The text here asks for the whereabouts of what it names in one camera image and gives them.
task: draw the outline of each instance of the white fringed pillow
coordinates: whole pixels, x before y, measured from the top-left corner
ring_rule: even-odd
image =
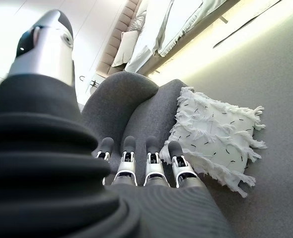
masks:
[[[239,182],[250,186],[256,182],[243,174],[247,159],[255,162],[261,158],[250,147],[267,148],[263,141],[252,138],[254,129],[265,128],[259,118],[264,108],[252,110],[222,103],[203,93],[193,93],[192,87],[182,88],[177,101],[177,122],[160,152],[161,158],[171,163],[167,146],[172,140],[178,141],[196,172],[209,173],[221,185],[246,197]]]

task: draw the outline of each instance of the robotic hand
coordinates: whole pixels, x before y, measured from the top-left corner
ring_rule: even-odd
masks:
[[[112,185],[103,185],[113,140],[92,157],[98,143],[82,124],[72,50],[68,19],[50,11],[22,36],[0,85],[0,237],[234,237],[177,142],[169,144],[176,188],[154,137],[143,187],[133,137]]]

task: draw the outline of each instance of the gray upholstery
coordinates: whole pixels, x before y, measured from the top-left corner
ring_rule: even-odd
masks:
[[[148,78],[119,72],[105,79],[84,106],[84,123],[93,131],[98,142],[105,137],[112,137],[115,141],[110,160],[112,172],[118,169],[121,139],[132,113],[157,91],[158,86]]]
[[[99,143],[105,137],[114,139],[111,173],[115,174],[119,167],[124,139],[132,135],[137,142],[137,181],[140,185],[144,183],[146,138],[154,135],[159,148],[163,146],[176,123],[176,99],[184,86],[183,82],[175,79],[158,88],[146,77],[129,72],[113,74],[100,84],[86,103],[82,115]],[[164,165],[164,171],[169,182],[174,184],[171,166]],[[106,183],[111,180],[111,177],[107,178]]]
[[[180,96],[181,87],[186,85],[175,79],[159,88],[157,94],[141,103],[133,112],[122,137],[128,135],[136,138],[136,176],[138,184],[143,185],[146,171],[146,139],[154,135],[158,139],[159,148],[162,148],[169,132],[176,123],[176,99]],[[172,166],[164,166],[164,172],[171,184],[174,184]]]

